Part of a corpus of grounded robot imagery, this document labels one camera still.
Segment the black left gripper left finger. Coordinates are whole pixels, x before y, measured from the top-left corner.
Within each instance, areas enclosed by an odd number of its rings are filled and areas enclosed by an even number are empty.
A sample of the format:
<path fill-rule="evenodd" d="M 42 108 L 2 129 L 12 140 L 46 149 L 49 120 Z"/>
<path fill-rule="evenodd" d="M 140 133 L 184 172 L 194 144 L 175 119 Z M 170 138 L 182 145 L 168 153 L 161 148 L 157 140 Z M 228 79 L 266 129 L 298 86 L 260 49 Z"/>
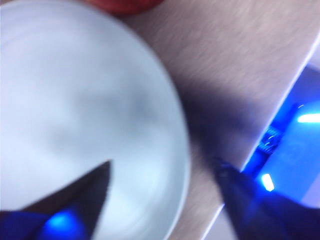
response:
<path fill-rule="evenodd" d="M 91 240 L 108 196 L 111 162 L 18 210 L 1 210 L 2 240 Z"/>

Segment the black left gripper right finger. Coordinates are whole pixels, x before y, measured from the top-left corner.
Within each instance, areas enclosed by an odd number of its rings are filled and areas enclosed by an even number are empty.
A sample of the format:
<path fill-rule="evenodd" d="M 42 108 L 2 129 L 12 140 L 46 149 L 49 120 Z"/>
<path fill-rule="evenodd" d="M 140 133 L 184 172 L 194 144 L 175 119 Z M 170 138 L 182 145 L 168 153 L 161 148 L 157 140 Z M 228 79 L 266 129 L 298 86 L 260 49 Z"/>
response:
<path fill-rule="evenodd" d="M 228 162 L 212 163 L 215 181 L 239 240 L 318 240 L 320 210 L 267 191 Z"/>

